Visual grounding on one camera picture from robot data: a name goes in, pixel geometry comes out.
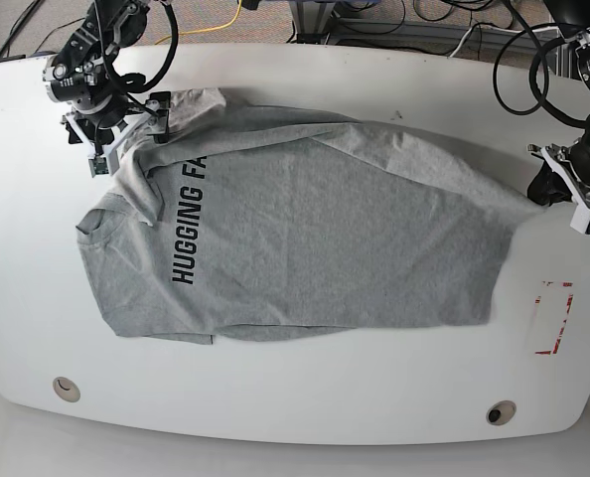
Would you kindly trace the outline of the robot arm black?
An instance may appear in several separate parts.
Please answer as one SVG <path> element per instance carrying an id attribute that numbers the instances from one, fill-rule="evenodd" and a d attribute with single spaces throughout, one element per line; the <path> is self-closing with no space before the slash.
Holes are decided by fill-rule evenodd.
<path id="1" fill-rule="evenodd" d="M 576 208 L 570 226 L 590 237 L 590 114 L 584 119 L 575 118 L 548 98 L 548 60 L 551 55 L 556 56 L 555 71 L 558 74 L 582 82 L 590 92 L 590 1 L 547 1 L 545 6 L 551 21 L 536 26 L 531 26 L 511 1 L 504 5 L 522 30 L 504 43 L 494 62 L 492 85 L 499 105 L 517 116 L 543 110 L 561 124 L 581 132 L 581 136 L 568 146 L 527 146 L 529 154 L 542 161 L 527 188 L 527 196 L 541 206 L 574 203 Z M 528 36 L 534 47 L 527 80 L 535 104 L 528 109 L 514 109 L 500 95 L 498 70 L 503 54 L 522 36 Z"/>
<path id="2" fill-rule="evenodd" d="M 119 148 L 138 128 L 157 144 L 169 140 L 171 94 L 155 92 L 170 69 L 179 45 L 178 22 L 169 1 L 161 3 L 171 29 L 171 44 L 160 70 L 151 79 L 119 74 L 114 62 L 134 45 L 147 27 L 147 1 L 94 1 L 82 24 L 43 70 L 49 98 L 71 110 L 61 124 L 70 144 L 86 147 L 92 176 L 113 175 Z"/>

